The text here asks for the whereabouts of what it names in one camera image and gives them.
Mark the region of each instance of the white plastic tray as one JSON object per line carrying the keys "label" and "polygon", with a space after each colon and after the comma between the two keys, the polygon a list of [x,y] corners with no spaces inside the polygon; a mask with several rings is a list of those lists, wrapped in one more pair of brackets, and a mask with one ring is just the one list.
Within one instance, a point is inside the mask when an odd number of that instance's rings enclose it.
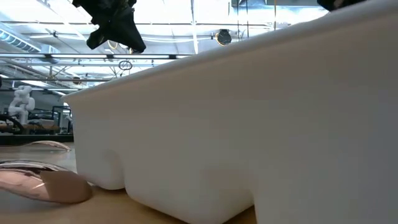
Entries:
{"label": "white plastic tray", "polygon": [[78,173],[189,223],[398,223],[398,1],[66,96]]}

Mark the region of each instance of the table surface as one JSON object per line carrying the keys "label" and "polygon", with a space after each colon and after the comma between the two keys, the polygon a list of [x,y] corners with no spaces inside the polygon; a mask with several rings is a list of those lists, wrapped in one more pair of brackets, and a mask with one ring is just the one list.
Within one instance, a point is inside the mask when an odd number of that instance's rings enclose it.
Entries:
{"label": "table surface", "polygon": [[[0,148],[0,161],[15,159],[53,163],[76,171],[75,152],[65,152],[38,146],[12,149]],[[180,220],[143,206],[127,196],[124,190],[103,190],[93,187],[94,196],[76,205],[40,202],[0,190],[0,223],[39,224],[174,224]],[[227,223],[256,223],[254,208],[250,208]]]}

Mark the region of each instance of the ceiling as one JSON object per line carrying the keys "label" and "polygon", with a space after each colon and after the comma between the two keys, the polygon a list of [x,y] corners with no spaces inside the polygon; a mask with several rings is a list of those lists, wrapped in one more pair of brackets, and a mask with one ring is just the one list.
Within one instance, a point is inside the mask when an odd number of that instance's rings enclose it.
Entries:
{"label": "ceiling", "polygon": [[[81,7],[71,4],[72,0],[0,1],[0,22],[31,43],[50,45],[61,54],[129,53],[114,42],[106,42],[94,50],[88,48],[85,40],[98,27],[91,24],[91,16]],[[237,1],[239,7],[233,7]],[[214,39],[220,29],[228,29],[233,42],[238,42],[327,13],[316,0],[277,0],[276,5],[270,0],[138,0],[134,8],[135,23],[147,45],[144,54],[167,55],[200,54],[222,47]],[[0,41],[0,53],[26,52]],[[0,72],[3,78],[112,79],[171,60],[129,59],[130,70],[121,70],[120,61],[76,57],[61,58],[58,64],[52,64],[34,58],[0,58]],[[99,83],[47,82],[59,88],[76,89]]]}

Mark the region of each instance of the white robot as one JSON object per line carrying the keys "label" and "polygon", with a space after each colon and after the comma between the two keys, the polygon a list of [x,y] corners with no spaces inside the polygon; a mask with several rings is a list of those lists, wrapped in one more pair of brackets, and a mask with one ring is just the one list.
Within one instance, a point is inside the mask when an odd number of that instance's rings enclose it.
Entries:
{"label": "white robot", "polygon": [[19,122],[24,125],[27,124],[27,117],[29,112],[35,108],[35,100],[30,97],[32,87],[30,86],[19,86],[18,90],[14,92],[14,99],[8,107],[8,113],[10,116],[19,114]]}

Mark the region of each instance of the industrial ceiling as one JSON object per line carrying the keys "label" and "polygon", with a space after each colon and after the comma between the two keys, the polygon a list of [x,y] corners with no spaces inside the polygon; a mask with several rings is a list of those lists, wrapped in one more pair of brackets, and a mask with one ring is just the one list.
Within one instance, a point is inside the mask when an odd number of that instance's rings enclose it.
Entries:
{"label": "industrial ceiling", "polygon": [[98,26],[72,0],[0,1],[3,80],[19,79],[59,95],[223,47],[216,40],[221,29],[239,42],[327,13],[316,0],[138,0],[134,20],[147,48],[126,55],[126,46],[112,41],[87,47]]}

